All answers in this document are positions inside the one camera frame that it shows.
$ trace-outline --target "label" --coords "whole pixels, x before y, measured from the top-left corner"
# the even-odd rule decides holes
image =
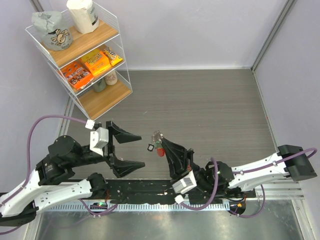
[[[117,55],[110,49],[110,47],[107,46],[105,49],[107,50],[107,52],[108,52],[112,57],[115,58],[115,57],[117,56]]]
[[[102,58],[102,55],[101,55],[100,52],[99,52],[99,53],[97,53],[97,55],[95,55],[94,57],[89,58],[87,62],[88,62],[88,64],[89,64],[90,66],[92,66],[92,65],[94,65],[100,58]]]
[[[90,21],[92,26],[98,21],[98,15],[96,14],[95,6],[92,5],[88,10],[87,13],[89,15]]]

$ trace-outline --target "wire shelf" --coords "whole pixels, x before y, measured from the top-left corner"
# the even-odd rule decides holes
[[[127,62],[126,62],[126,56],[125,56],[124,48],[122,45],[121,35],[120,35],[118,19],[114,14],[112,14],[111,12],[109,12],[108,10],[106,10],[105,8],[100,6],[99,4],[97,4],[95,2],[93,2],[93,4],[94,4],[94,7],[97,12],[99,20],[102,21],[102,24],[104,24],[104,23],[107,24],[107,25],[104,25],[104,28],[100,28],[101,25],[99,25],[99,27],[98,27],[98,29],[100,29],[100,31],[102,31],[102,34],[105,34],[106,37],[104,40],[102,40],[101,38],[99,38],[99,36],[101,36],[100,32],[99,33],[96,32],[95,36],[97,36],[97,38],[91,37],[92,39],[96,39],[96,40],[93,41],[91,43],[91,45],[88,45],[88,44],[86,44],[86,42],[84,42],[82,44],[82,46],[84,46],[85,50],[82,52],[80,52],[82,49],[81,47],[80,48],[73,47],[76,50],[78,50],[79,54],[70,55],[70,57],[67,59],[67,61],[62,61],[62,60],[57,61],[57,54],[60,54],[63,56],[63,54],[61,54],[61,53],[63,53],[64,51],[66,53],[66,51],[70,47],[65,50],[62,50],[62,51],[48,50],[42,44],[42,39],[41,39],[40,35],[38,34],[36,28],[33,25],[31,25],[25,29],[26,32],[31,36],[36,47],[40,50],[40,52],[46,58],[46,62],[48,63],[48,65],[50,66],[50,68],[54,72],[55,76],[58,78],[58,80],[62,83],[62,85],[65,88],[65,90],[67,91],[68,95],[71,97],[72,101],[80,108],[80,110],[83,112],[83,114],[86,115],[88,118],[90,118],[90,116],[89,116],[88,112],[85,110],[85,108],[83,107],[79,98],[84,96],[86,93],[90,92],[90,90],[93,88],[93,84],[100,81],[105,75],[107,75],[111,71],[118,69],[118,68],[121,69],[122,71],[126,71],[126,73],[127,73],[126,77],[120,75],[118,72],[117,72],[117,76],[119,77],[119,80],[121,82],[123,82],[124,85],[128,89],[130,89],[132,91],[128,66],[127,66]],[[86,36],[86,34],[84,34],[84,35],[80,34],[75,30],[75,28],[73,27],[74,21],[73,21],[71,14],[68,10],[65,10],[61,13],[62,13],[64,22],[67,25],[67,27],[73,29],[73,31],[71,31],[71,32],[73,32],[73,34],[76,34],[79,38],[81,38],[82,36]],[[108,28],[108,30],[110,30],[109,35],[106,33],[107,31],[102,30],[105,28]],[[69,84],[69,82],[67,81],[65,76],[62,75],[61,68],[63,68],[64,66],[68,65],[69,63],[71,63],[73,61],[76,61],[77,59],[79,59],[83,55],[87,54],[88,52],[92,51],[93,49],[96,49],[96,48],[99,48],[101,50],[104,49],[106,47],[105,45],[108,47],[111,47],[112,50],[123,59],[122,62],[118,63],[116,66],[107,70],[106,72],[99,75],[98,77],[95,77],[94,80],[89,82],[83,89],[75,90]]]

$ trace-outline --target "small bottle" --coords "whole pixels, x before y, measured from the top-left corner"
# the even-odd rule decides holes
[[[106,82],[103,81],[103,79],[99,80],[98,82],[96,82],[95,84],[92,85],[93,90],[96,93],[100,93],[101,91],[103,91],[106,88]]]
[[[105,83],[108,85],[115,85],[118,81],[116,70],[111,71],[104,77]]]

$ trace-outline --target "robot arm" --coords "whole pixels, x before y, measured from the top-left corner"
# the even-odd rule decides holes
[[[164,138],[159,131],[152,136],[153,144],[148,147],[152,151],[163,148],[169,165],[172,187],[176,194],[196,196],[199,192],[212,192],[214,184],[214,167],[208,162],[205,168],[194,163],[193,149],[185,149]],[[243,198],[245,193],[254,191],[256,186],[274,180],[292,177],[293,181],[302,181],[317,176],[302,147],[283,145],[276,152],[261,160],[229,167],[218,161],[218,189],[217,197],[224,195],[234,198]]]
[[[126,176],[145,166],[144,162],[119,160],[115,155],[113,136],[122,143],[141,140],[141,136],[126,132],[111,121],[95,125],[90,133],[90,145],[81,146],[72,137],[58,137],[48,147],[49,154],[31,172],[29,182],[23,183],[0,197],[0,202],[10,197],[19,188],[22,190],[0,207],[0,226],[20,226],[32,221],[36,214],[74,199],[97,198],[106,192],[105,179],[93,173],[87,179],[55,190],[55,186],[67,181],[75,173],[72,168],[106,162],[117,178]]]
[[[12,196],[17,189],[22,190],[0,206],[0,226],[21,226],[31,222],[36,214],[65,202],[76,199],[104,199],[109,190],[109,199],[115,204],[174,204],[176,197],[188,195],[191,204],[204,204],[213,192],[214,167],[208,162],[205,168],[194,163],[192,149],[164,138],[155,132],[152,141],[162,149],[169,166],[170,180],[104,179],[93,173],[87,179],[55,189],[67,182],[75,173],[72,168],[106,162],[117,178],[145,166],[144,162],[119,160],[115,154],[113,137],[120,143],[138,141],[140,136],[117,127],[111,121],[106,128],[94,126],[90,133],[90,145],[81,146],[70,136],[61,136],[48,147],[49,154],[36,165],[27,185],[22,183],[9,193],[0,195],[0,202]],[[294,181],[317,176],[303,149],[284,145],[279,152],[262,160],[242,166],[229,167],[218,161],[218,186],[212,203],[220,203],[224,198],[248,198],[256,196],[254,188],[279,178],[292,177]],[[290,160],[279,162],[284,158]]]

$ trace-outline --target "gray wall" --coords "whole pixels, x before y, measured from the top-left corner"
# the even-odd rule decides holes
[[[320,1],[298,0],[256,72],[278,145],[320,150],[319,9]],[[318,175],[319,158],[310,159]],[[320,228],[320,176],[300,184]]]
[[[95,2],[118,17],[130,69],[221,69],[252,66],[286,0]]]
[[[33,8],[28,0],[0,7],[0,192],[8,192],[26,177],[27,135],[34,121],[47,114],[63,114],[64,92],[44,58],[25,32]],[[58,120],[45,120],[31,142],[31,167],[46,156],[58,132]],[[0,227],[0,232],[11,228]],[[1,236],[20,240],[25,226]]]

